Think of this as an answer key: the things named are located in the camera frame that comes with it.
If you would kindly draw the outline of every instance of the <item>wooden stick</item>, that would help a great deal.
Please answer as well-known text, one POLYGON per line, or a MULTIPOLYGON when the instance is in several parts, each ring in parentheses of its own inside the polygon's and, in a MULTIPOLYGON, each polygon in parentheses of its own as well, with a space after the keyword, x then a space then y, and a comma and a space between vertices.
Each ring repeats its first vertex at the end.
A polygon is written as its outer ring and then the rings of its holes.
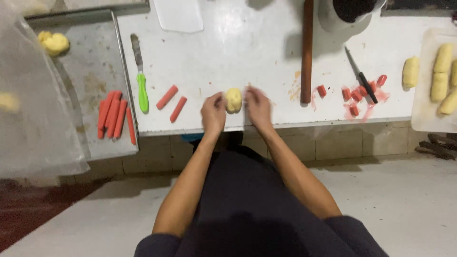
POLYGON ((305 0, 303 8, 303 51, 301 103, 311 102, 311 66, 313 65, 314 0, 305 0))

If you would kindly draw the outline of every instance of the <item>cutting board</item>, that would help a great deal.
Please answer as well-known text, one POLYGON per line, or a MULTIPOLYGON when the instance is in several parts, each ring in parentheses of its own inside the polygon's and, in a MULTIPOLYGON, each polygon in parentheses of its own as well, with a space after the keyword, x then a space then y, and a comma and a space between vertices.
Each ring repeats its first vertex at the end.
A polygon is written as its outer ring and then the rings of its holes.
POLYGON ((452 43, 452 60, 457 58, 457 30, 432 28, 424 33, 420 52, 419 82, 415 89, 411 127, 416 131, 457 133, 457 111, 451 115, 438 115, 436 111, 441 103, 430 100, 438 48, 444 43, 452 43))

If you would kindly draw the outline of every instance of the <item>person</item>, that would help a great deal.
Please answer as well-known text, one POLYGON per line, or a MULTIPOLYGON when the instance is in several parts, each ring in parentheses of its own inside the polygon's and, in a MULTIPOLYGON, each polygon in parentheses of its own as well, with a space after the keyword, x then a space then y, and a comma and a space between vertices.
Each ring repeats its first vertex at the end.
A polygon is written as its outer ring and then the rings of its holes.
POLYGON ((262 91, 249 86, 244 98, 274 162, 239 144, 213 152, 226 101, 221 92, 208 97, 204 136, 134 255, 387 256, 277 134, 262 91))

